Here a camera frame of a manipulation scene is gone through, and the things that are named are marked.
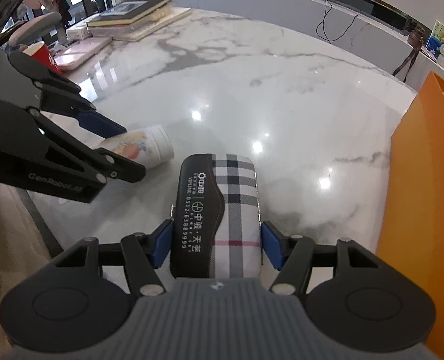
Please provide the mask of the white hand cream tube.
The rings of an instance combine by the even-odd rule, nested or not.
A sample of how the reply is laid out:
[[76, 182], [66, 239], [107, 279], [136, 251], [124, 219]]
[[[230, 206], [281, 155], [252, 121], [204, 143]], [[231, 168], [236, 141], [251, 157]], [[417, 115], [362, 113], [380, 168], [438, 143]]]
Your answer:
[[159, 124], [107, 138], [97, 148], [110, 150], [146, 169], [165, 164], [175, 156], [169, 135]]

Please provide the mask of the plaid black case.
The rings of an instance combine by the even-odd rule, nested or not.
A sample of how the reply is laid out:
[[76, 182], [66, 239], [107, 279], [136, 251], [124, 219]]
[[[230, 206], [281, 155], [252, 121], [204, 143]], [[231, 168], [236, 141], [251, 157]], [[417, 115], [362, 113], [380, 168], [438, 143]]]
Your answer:
[[239, 279], [262, 269], [254, 164], [236, 154], [192, 154], [180, 168], [171, 234], [175, 278]]

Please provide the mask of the pink flat case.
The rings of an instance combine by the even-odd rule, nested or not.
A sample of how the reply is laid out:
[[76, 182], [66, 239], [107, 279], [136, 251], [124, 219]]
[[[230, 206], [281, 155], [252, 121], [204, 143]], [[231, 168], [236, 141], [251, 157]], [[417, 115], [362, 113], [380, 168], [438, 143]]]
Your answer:
[[90, 37], [77, 41], [54, 58], [62, 72], [71, 72], [112, 42], [111, 37]]

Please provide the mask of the red mug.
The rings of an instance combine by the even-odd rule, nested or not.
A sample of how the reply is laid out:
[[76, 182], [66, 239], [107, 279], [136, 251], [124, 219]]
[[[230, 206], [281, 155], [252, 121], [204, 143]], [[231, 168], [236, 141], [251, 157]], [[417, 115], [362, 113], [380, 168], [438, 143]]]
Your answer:
[[38, 41], [36, 43], [32, 43], [30, 46], [25, 47], [22, 52], [26, 55], [31, 56], [36, 59], [40, 63], [44, 64], [46, 67], [50, 68], [52, 71], [57, 74], [61, 74], [62, 71], [59, 69], [56, 64], [54, 57], [49, 52], [49, 48], [43, 41]]

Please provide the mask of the small white box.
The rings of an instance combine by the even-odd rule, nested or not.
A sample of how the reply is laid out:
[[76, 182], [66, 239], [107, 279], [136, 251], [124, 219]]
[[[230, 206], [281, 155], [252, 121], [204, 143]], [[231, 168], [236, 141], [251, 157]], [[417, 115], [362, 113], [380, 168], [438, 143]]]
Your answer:
[[66, 35], [68, 41], [82, 41], [92, 36], [86, 23], [72, 25], [66, 30]]

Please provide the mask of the person leg white sock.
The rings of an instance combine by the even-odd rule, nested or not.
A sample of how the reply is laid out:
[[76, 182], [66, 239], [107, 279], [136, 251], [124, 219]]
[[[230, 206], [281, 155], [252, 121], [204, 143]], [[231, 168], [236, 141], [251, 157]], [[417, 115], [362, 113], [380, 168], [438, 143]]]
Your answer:
[[[8, 291], [48, 261], [49, 252], [19, 194], [0, 184], [0, 303]], [[9, 349], [0, 325], [0, 356]]]

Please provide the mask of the orange cardboard box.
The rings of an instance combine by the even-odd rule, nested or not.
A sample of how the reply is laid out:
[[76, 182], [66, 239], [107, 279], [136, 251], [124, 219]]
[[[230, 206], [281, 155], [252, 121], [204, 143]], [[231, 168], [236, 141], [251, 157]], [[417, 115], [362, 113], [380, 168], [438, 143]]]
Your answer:
[[433, 72], [391, 137], [376, 253], [432, 298], [427, 346], [444, 359], [444, 80]]

